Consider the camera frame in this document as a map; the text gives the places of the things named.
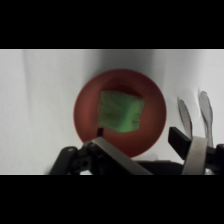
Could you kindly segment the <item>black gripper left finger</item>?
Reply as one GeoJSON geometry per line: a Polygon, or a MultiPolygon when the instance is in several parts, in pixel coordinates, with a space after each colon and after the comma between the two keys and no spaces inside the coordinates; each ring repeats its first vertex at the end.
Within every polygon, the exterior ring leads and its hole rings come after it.
{"type": "Polygon", "coordinates": [[[93,175],[151,175],[103,137],[104,129],[97,130],[96,138],[86,141],[80,149],[63,148],[56,158],[50,175],[79,175],[89,171],[93,175]]]}

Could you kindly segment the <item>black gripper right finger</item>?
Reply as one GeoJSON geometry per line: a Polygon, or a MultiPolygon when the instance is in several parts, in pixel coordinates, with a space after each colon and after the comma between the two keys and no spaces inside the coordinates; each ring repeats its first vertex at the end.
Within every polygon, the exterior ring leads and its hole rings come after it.
{"type": "Polygon", "coordinates": [[[189,139],[176,127],[169,128],[168,142],[184,160],[183,175],[202,175],[206,169],[224,175],[224,144],[210,147],[205,138],[189,139]]]}

